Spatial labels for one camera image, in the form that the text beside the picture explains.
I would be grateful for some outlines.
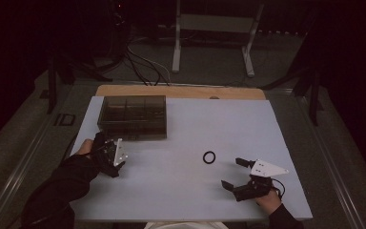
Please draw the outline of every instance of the black rubber ring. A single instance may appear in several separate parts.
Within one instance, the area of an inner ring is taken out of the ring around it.
[[[207,161],[207,160],[206,160],[206,156],[207,156],[208,154],[212,154],[212,155],[213,155],[213,160],[212,160],[212,161]],[[215,161],[215,154],[214,154],[214,152],[213,152],[213,151],[207,151],[207,152],[204,154],[204,156],[203,156],[203,161],[204,161],[204,163],[206,163],[206,164],[213,164],[213,163],[214,163],[214,161]]]

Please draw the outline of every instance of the white table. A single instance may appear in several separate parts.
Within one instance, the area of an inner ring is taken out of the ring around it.
[[[102,101],[102,96],[92,98],[73,153],[98,132]],[[167,139],[124,142],[129,158],[120,177],[94,179],[90,192],[71,204],[76,219],[266,219],[254,200],[236,202],[221,186],[221,179],[237,186],[249,181],[250,169],[236,165],[236,157],[288,169],[288,175],[275,177],[286,186],[283,202],[296,219],[312,217],[269,101],[167,98],[167,121]],[[216,154],[213,164],[203,162],[207,151]]]

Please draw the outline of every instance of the black sleeve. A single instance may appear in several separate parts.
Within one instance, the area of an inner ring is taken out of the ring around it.
[[[303,229],[302,222],[296,220],[290,212],[281,204],[269,215],[270,228],[272,229]]]
[[[52,172],[29,197],[21,216],[21,228],[73,228],[70,201],[89,192],[99,169],[85,156],[71,156]]]

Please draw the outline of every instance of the dark background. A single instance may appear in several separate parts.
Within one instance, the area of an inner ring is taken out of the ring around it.
[[[148,36],[156,37],[157,24],[174,23],[173,1],[128,2],[127,19]],[[207,7],[207,13],[243,16],[248,8],[253,9],[244,2],[230,2],[231,7],[227,8],[223,1],[215,1]],[[83,30],[74,3],[0,1],[0,130],[33,91],[33,80],[46,70],[49,49],[62,47],[76,58],[91,54],[90,35]],[[182,10],[202,12],[206,4],[207,1],[192,1]],[[328,88],[366,160],[366,3],[269,2],[259,28],[262,32],[287,31],[297,35],[309,32],[293,69],[316,61],[324,66],[322,85]]]

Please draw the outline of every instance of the person's arm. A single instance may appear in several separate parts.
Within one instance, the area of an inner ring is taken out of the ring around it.
[[[83,156],[91,151],[92,144],[92,140],[85,140],[80,150],[31,194],[22,213],[22,228],[73,228],[74,212],[69,203],[85,196],[99,173],[89,156]]]
[[[270,228],[272,229],[303,229],[302,222],[296,220],[285,208],[275,190],[268,195],[256,198],[256,202],[269,215]]]

